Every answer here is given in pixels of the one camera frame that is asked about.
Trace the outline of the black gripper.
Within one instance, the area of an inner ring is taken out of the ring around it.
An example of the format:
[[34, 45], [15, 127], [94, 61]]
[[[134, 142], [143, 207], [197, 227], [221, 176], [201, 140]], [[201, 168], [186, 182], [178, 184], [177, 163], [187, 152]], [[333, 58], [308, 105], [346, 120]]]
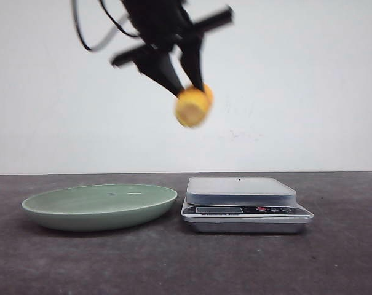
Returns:
[[137, 37], [144, 44], [126, 50], [111, 60], [111, 65], [136, 61], [142, 74], [177, 96], [184, 88], [172, 65], [170, 52], [174, 45], [181, 50], [181, 67], [192, 85], [204, 92], [200, 70], [202, 36], [211, 30], [232, 22], [231, 7], [192, 21], [183, 7], [183, 1], [122, 1]]

